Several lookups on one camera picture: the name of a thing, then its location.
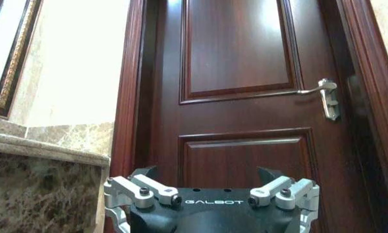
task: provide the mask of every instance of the lever handle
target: lever handle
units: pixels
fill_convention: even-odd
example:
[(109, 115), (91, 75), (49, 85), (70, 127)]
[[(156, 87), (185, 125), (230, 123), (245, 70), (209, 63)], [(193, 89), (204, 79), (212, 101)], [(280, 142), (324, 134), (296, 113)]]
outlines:
[(316, 87), (310, 90), (298, 90), (296, 93), (300, 95), (305, 95), (305, 94), (310, 94), (310, 93), (320, 91), (320, 90), (328, 90), (330, 92), (332, 90), (336, 89), (336, 87), (337, 87), (336, 83), (324, 82), (318, 87)]
[(298, 95), (306, 95), (310, 93), (314, 93), (320, 91), (321, 94), (321, 100), (322, 100), (322, 110), (324, 110), (324, 116), (325, 118), (330, 120), (336, 120), (336, 118), (340, 115), (338, 112), (338, 103), (336, 101), (333, 90), (336, 89), (337, 85), (334, 82), (332, 82), (328, 79), (321, 79), (317, 82), (318, 87), (310, 89), (310, 90), (297, 90), (294, 91)]

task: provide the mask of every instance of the screw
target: screw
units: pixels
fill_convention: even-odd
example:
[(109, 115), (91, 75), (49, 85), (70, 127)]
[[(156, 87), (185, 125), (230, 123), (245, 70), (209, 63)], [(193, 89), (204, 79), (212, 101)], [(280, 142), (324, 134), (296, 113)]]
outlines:
[(170, 200), (170, 205), (177, 206), (182, 202), (182, 198), (178, 195), (173, 195), (172, 200)]
[(258, 200), (256, 197), (249, 197), (246, 200), (248, 204), (250, 205), (252, 208), (256, 208), (258, 205)]
[(140, 194), (141, 194), (142, 196), (146, 196), (146, 195), (149, 194), (149, 188), (148, 188), (148, 187), (141, 187), (141, 188), (140, 188)]
[(284, 197), (286, 197), (286, 198), (289, 198), (290, 195), (292, 195), (290, 190), (289, 190), (288, 188), (284, 188), (284, 189), (280, 191), (280, 194), (281, 194)]

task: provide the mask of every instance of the dark red door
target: dark red door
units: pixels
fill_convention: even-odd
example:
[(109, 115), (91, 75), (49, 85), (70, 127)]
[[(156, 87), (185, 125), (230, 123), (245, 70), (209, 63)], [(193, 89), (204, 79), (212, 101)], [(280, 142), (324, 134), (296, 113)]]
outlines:
[(256, 166), (278, 169), (320, 184), (317, 232), (372, 232), (345, 113), (333, 122), (318, 93), (284, 95), (338, 82), (317, 1), (161, 1), (156, 33), (149, 163), (160, 180), (257, 187)]

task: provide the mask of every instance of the door jamb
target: door jamb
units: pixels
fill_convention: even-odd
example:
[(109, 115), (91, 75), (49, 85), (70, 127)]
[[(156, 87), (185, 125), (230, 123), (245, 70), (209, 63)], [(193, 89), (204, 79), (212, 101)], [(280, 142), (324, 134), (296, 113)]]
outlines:
[[(134, 169), (134, 136), (138, 108), (138, 80), (144, 53), (146, 2), (130, 0), (114, 119), (110, 176), (126, 176)], [(361, 77), (370, 105), (368, 116), (377, 133), (380, 166), (388, 189), (388, 54), (369, 0), (334, 0), (356, 73)]]

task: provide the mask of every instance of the door lock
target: door lock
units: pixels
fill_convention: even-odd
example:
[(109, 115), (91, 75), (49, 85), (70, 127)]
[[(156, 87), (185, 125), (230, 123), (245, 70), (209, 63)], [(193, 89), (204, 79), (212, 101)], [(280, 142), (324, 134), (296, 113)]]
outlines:
[(305, 94), (310, 94), (320, 91), (321, 99), (322, 99), (324, 116), (325, 118), (330, 120), (336, 120), (336, 118), (340, 116), (338, 106), (337, 106), (338, 103), (336, 101), (336, 96), (334, 96), (334, 89), (337, 85), (329, 79), (321, 79), (317, 82), (317, 85), (318, 87), (310, 90), (298, 90), (296, 91), (296, 93), (298, 95), (305, 95)]

